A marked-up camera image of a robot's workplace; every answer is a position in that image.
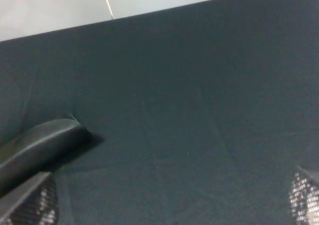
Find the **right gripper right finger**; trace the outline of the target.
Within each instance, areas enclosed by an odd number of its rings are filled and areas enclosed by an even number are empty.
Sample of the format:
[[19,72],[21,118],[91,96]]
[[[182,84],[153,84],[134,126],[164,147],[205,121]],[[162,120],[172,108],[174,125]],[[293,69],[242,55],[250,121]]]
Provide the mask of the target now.
[[319,224],[319,172],[296,167],[289,190],[289,215],[294,225]]

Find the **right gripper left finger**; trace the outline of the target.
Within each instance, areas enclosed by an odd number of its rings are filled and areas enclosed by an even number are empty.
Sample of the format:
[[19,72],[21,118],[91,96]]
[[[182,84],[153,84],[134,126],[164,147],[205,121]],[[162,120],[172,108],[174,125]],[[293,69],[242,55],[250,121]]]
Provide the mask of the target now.
[[55,178],[40,172],[0,198],[2,225],[56,225],[59,205]]

